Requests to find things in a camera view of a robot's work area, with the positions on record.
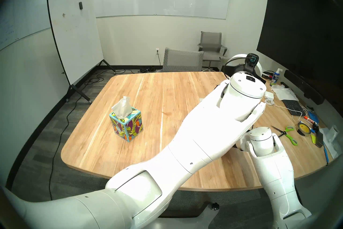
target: chair backrest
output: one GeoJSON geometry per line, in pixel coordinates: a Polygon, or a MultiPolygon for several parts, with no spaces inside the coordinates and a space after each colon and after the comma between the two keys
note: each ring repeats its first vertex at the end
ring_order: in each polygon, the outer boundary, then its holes
{"type": "Polygon", "coordinates": [[[219,56],[219,59],[220,59],[219,71],[221,71],[221,70],[222,70],[222,67],[223,67],[231,58],[219,56]]]}
{"type": "Polygon", "coordinates": [[[162,72],[200,72],[203,51],[181,51],[166,48],[162,72]]]}
{"type": "Polygon", "coordinates": [[[201,32],[200,45],[203,51],[217,51],[220,52],[222,45],[222,33],[215,32],[201,32]]]}

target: tissue box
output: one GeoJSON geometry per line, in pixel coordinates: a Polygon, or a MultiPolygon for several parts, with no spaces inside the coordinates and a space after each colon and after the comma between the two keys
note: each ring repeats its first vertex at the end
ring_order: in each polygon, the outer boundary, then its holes
{"type": "Polygon", "coordinates": [[[115,113],[109,115],[112,121],[114,132],[130,142],[137,134],[143,130],[141,111],[132,108],[132,113],[123,119],[117,118],[115,113]]]}

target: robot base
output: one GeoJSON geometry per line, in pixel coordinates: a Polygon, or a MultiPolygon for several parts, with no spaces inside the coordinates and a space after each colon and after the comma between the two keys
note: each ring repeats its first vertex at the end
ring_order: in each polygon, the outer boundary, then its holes
{"type": "Polygon", "coordinates": [[[195,218],[157,218],[144,229],[206,229],[219,212],[219,205],[208,204],[195,218]]]}

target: blue pen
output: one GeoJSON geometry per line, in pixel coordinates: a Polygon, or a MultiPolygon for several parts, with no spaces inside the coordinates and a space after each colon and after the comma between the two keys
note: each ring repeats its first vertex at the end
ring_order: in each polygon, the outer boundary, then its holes
{"type": "Polygon", "coordinates": [[[328,165],[328,164],[329,164],[328,153],[327,153],[327,151],[326,151],[325,144],[324,144],[323,146],[324,146],[324,153],[325,153],[325,158],[326,158],[326,165],[328,165]]]}

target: chair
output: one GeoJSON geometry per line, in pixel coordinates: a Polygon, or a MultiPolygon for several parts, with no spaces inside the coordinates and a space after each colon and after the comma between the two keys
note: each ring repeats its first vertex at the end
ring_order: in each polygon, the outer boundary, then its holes
{"type": "Polygon", "coordinates": [[[203,61],[209,61],[208,68],[203,71],[211,71],[211,62],[219,62],[219,56],[224,56],[227,47],[222,45],[222,33],[201,32],[200,43],[198,44],[199,51],[204,51],[203,61]],[[220,49],[224,48],[224,53],[220,54],[220,49]]]}
{"type": "Polygon", "coordinates": [[[158,72],[200,72],[203,51],[181,51],[166,48],[163,69],[158,72]]]}
{"type": "Polygon", "coordinates": [[[220,63],[219,63],[219,71],[222,71],[222,67],[231,59],[228,57],[223,57],[223,56],[219,56],[220,59],[220,63]]]}

